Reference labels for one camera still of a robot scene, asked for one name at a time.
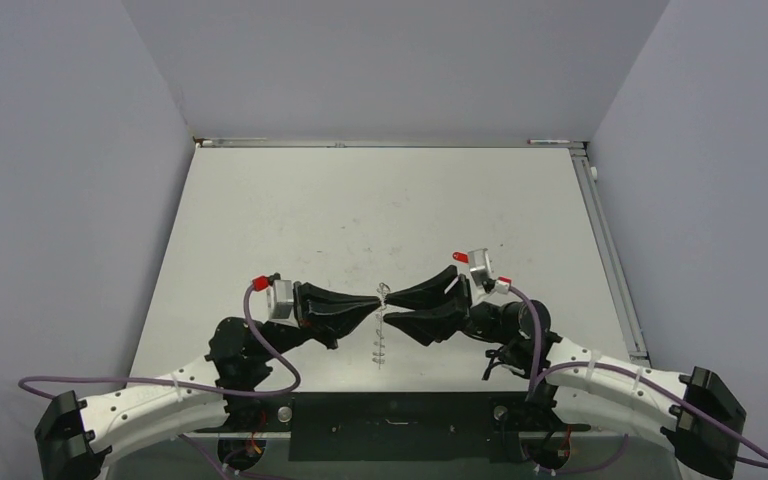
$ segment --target wire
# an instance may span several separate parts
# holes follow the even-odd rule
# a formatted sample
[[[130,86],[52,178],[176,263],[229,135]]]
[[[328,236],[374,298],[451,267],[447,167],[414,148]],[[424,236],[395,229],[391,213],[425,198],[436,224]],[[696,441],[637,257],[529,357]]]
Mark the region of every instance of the wire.
[[[558,447],[558,449],[564,448],[566,444],[570,442],[570,437],[572,436],[572,425],[567,425],[567,435],[564,437],[564,441],[561,443],[561,446]]]
[[[552,473],[554,475],[576,475],[579,473],[596,472],[599,470],[604,470],[610,467],[611,465],[613,465],[614,463],[616,463],[616,461],[619,460],[621,456],[623,456],[627,448],[628,448],[628,435],[623,435],[623,443],[620,445],[620,448],[616,452],[614,452],[613,455],[608,457],[607,460],[605,460],[604,462],[598,465],[592,465],[590,467],[579,467],[579,468],[564,468],[563,470],[553,470],[553,469],[546,468],[542,465],[537,465],[537,468],[542,472]]]
[[[193,440],[192,438],[186,436],[186,435],[178,435],[178,438],[189,444],[191,447],[196,449],[205,460],[207,460],[207,463],[210,464],[211,467],[213,467],[214,470],[216,470],[216,473],[219,474],[220,477],[222,477],[224,480],[231,480],[231,477],[228,475],[225,475],[225,469],[222,468],[222,465],[219,464],[217,460],[213,458],[213,455],[210,454],[210,452],[207,451],[204,447],[202,447],[198,442]]]
[[[246,451],[246,447],[240,447],[236,450],[229,452],[228,455],[225,455],[225,458],[222,459],[222,463],[224,463],[225,465],[228,465],[229,463],[231,463],[232,458],[236,457],[237,455],[245,451]]]
[[[243,312],[245,313],[245,322],[249,326],[249,331],[252,332],[254,338],[263,346],[263,348],[269,352],[276,360],[281,362],[290,373],[293,374],[294,381],[289,387],[284,387],[278,390],[271,390],[266,392],[249,392],[245,390],[230,390],[225,388],[213,387],[210,385],[204,385],[201,383],[190,382],[173,382],[172,380],[163,380],[160,378],[147,378],[147,377],[61,377],[53,375],[35,375],[25,377],[19,380],[19,388],[22,390],[36,395],[38,397],[51,400],[55,397],[50,393],[38,390],[29,386],[29,383],[67,383],[67,384],[94,384],[94,383],[136,383],[144,385],[160,385],[163,387],[181,387],[191,388],[193,390],[200,390],[203,392],[219,393],[221,395],[229,395],[232,397],[274,397],[276,395],[283,395],[295,390],[302,382],[302,377],[299,371],[294,367],[287,359],[281,356],[278,351],[269,344],[269,342],[263,338],[263,335],[257,330],[257,325],[251,320],[251,311],[249,308],[249,302],[251,299],[251,293],[254,291],[254,286],[249,286],[246,290],[246,294],[243,296]]]
[[[252,446],[252,449],[254,449],[254,451],[257,452],[258,455],[263,455],[263,450],[261,450],[260,447],[257,445],[257,442],[255,442],[254,435],[257,432],[259,432],[260,429],[262,429],[265,425],[266,425],[266,410],[261,410],[260,425],[257,426],[257,428],[252,432],[251,436],[249,437],[249,444]]]
[[[48,392],[44,392],[42,390],[36,389],[34,387],[31,387],[28,385],[29,383],[67,383],[67,384],[95,384],[95,383],[136,383],[136,384],[146,384],[146,385],[160,385],[164,387],[183,387],[183,388],[191,388],[193,390],[200,390],[204,392],[211,392],[211,393],[219,393],[222,395],[230,395],[233,397],[255,397],[255,398],[263,398],[263,397],[273,397],[276,395],[283,395],[285,393],[292,392],[295,390],[302,382],[302,377],[299,371],[296,369],[296,367],[293,366],[287,359],[285,359],[278,350],[275,349],[272,345],[269,344],[269,342],[263,338],[263,335],[258,331],[257,325],[252,320],[251,316],[251,309],[249,308],[249,303],[251,302],[251,294],[254,291],[254,285],[249,285],[249,287],[246,289],[246,293],[243,295],[243,313],[245,317],[243,320],[245,320],[246,325],[249,327],[249,331],[254,335],[254,338],[263,346],[263,348],[269,352],[276,360],[281,362],[282,365],[287,367],[288,370],[290,370],[290,373],[293,374],[294,380],[293,384],[289,387],[284,387],[278,390],[271,390],[267,392],[248,392],[244,390],[230,390],[230,389],[224,389],[224,388],[217,388],[217,387],[211,387],[210,385],[202,385],[199,383],[190,383],[190,382],[173,382],[172,380],[163,380],[159,378],[147,378],[147,377],[62,377],[62,376],[56,376],[56,375],[36,375],[36,376],[30,376],[30,377],[24,377],[19,380],[19,388],[22,390],[32,394],[36,395],[38,397],[42,397],[48,400],[51,400],[55,397],[55,395],[52,395]],[[191,439],[190,437],[186,435],[179,435],[179,437],[187,442],[189,445],[191,445],[193,448],[199,451],[199,453],[202,454],[202,456],[210,463],[210,465],[216,470],[216,472],[225,480],[230,480],[230,478],[225,475],[224,468],[222,465],[219,464],[217,460],[213,458],[213,455],[208,452],[204,447],[198,444],[195,440]],[[240,472],[243,476],[254,478],[254,479],[260,479],[260,480],[288,480],[285,477],[276,477],[272,475],[263,475],[258,473],[248,473],[248,472]]]
[[[537,309],[534,308],[534,303],[531,302],[531,299],[513,285],[510,286],[509,291],[522,300],[529,313],[531,313],[531,320],[534,322],[534,353],[531,358],[531,375],[528,377],[530,379],[528,381],[528,394],[525,396],[525,399],[528,400],[534,395],[534,391],[537,385],[539,385],[539,382],[535,382],[533,379],[540,373],[540,349],[543,345],[543,329],[540,327],[540,318],[537,316]]]
[[[567,460],[572,458],[572,427],[569,427],[567,433],[566,446],[567,446]]]
[[[223,478],[223,480],[231,480],[231,477],[228,476],[227,472],[225,471],[225,467],[222,464],[220,464],[218,460],[213,458],[213,454],[208,452],[207,449],[204,448],[200,443],[198,443],[197,441],[193,440],[192,438],[186,435],[178,435],[178,438],[185,441],[191,447],[195,448],[201,454],[201,456],[204,457],[205,460],[207,460],[210,466],[213,467],[214,470],[216,470],[216,473],[218,473],[219,476]],[[251,472],[239,471],[239,470],[235,470],[234,472],[235,472],[234,476],[237,476],[236,473],[239,472],[239,475],[243,477],[254,478],[257,480],[290,480],[287,477],[278,477],[275,475],[266,475],[262,473],[251,473]]]
[[[560,370],[566,370],[569,368],[574,367],[588,367],[588,362],[567,362],[567,363],[561,363],[558,365],[553,365],[546,370],[542,371],[539,375],[537,375],[537,378],[534,379],[535,384],[539,384],[543,381],[543,379],[546,378],[547,375],[551,375],[552,373],[555,373]],[[618,367],[616,365],[610,365],[607,363],[596,363],[595,368],[601,369],[601,370],[608,370],[610,372],[619,373],[620,375],[624,375],[629,378],[637,378],[637,374],[626,370],[625,368]],[[653,382],[652,380],[649,380],[646,377],[640,377],[640,383],[646,385],[647,387],[651,388],[652,390],[655,390],[656,392],[660,393],[661,395],[669,398],[674,403],[677,403],[682,406],[685,410],[690,411],[697,417],[701,418],[702,420],[705,420],[706,422],[713,425],[717,430],[723,432],[724,434],[728,435],[729,437],[737,440],[741,444],[748,447],[753,452],[757,453],[761,457],[763,457],[765,460],[768,461],[768,452],[764,451],[761,447],[758,445],[755,445],[750,440],[748,440],[743,435],[735,432],[734,430],[730,429],[729,427],[725,426],[723,423],[721,423],[719,420],[715,419],[714,417],[708,415],[707,413],[703,412],[702,410],[699,410],[695,406],[693,406],[688,401],[684,400],[683,398],[679,398],[666,388],[658,385],[657,383]],[[754,467],[759,468],[766,468],[768,469],[768,463],[760,462],[758,460],[753,460],[751,458],[743,458],[743,457],[737,457],[736,459],[740,463],[745,463],[747,465],[752,465]]]

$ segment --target red cap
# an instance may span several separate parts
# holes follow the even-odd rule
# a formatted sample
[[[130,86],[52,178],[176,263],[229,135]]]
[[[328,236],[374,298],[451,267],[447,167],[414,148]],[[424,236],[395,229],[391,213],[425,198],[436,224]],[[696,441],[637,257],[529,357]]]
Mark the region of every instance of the red cap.
[[[266,290],[269,288],[269,277],[266,275],[261,275],[254,280],[252,280],[252,285],[254,285],[254,291],[260,292],[263,290]]]

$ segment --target metal bracket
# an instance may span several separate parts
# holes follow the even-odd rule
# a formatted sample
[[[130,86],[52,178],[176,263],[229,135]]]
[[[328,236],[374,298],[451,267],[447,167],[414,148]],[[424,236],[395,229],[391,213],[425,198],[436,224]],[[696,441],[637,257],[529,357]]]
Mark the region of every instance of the metal bracket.
[[[195,138],[199,148],[565,148],[584,151],[570,140],[275,140],[269,138]]]
[[[623,331],[629,357],[636,364],[648,366],[649,352],[643,340],[643,331],[637,320],[637,313],[634,311],[619,255],[611,237],[611,231],[608,229],[605,212],[602,210],[602,202],[596,189],[590,161],[585,155],[572,155],[572,163],[584,198],[590,226],[593,229],[593,236],[596,239],[596,246],[599,249],[599,256],[602,258],[602,267],[605,269],[605,277],[608,280],[608,288],[614,300],[614,308],[620,320],[620,328]]]

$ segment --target metal spring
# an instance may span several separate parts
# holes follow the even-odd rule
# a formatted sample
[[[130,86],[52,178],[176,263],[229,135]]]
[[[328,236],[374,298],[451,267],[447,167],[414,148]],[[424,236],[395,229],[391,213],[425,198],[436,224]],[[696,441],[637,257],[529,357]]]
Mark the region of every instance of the metal spring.
[[[384,352],[384,310],[387,309],[385,302],[387,294],[390,293],[390,287],[382,282],[378,284],[376,291],[378,292],[378,298],[381,300],[381,306],[375,311],[375,318],[378,320],[378,328],[375,329],[375,335],[378,338],[373,342],[373,345],[378,348],[372,351],[372,361],[377,363],[378,369],[381,370],[381,365],[384,365],[384,356],[386,355]]]

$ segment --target metal edge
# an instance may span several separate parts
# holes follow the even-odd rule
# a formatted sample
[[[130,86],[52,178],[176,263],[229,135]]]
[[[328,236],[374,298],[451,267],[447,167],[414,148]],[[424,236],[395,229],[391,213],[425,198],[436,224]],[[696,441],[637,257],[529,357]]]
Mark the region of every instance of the metal edge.
[[[275,140],[268,138],[195,138],[201,148],[566,148],[584,142],[530,144],[529,140]]]
[[[599,249],[599,256],[602,258],[602,266],[605,269],[605,277],[608,280],[608,287],[614,300],[614,308],[616,308],[617,317],[620,320],[623,338],[628,347],[628,354],[633,363],[649,366],[649,352],[643,340],[643,332],[637,320],[637,313],[634,310],[616,246],[611,237],[611,231],[608,229],[605,213],[602,210],[602,202],[596,189],[596,181],[593,179],[590,161],[583,155],[574,155],[571,158],[578,185],[581,188],[581,195],[584,198],[587,216],[590,218],[593,236]]]
[[[542,439],[548,432],[542,431],[528,431],[517,432],[519,438],[523,439]],[[620,435],[613,432],[596,431],[593,430],[587,432],[575,432],[578,438],[616,438]],[[260,440],[276,440],[276,439],[291,439],[293,438],[292,432],[222,432],[222,433],[200,433],[191,432],[187,434],[190,438],[208,439],[208,440],[237,440],[237,439],[260,439]]]

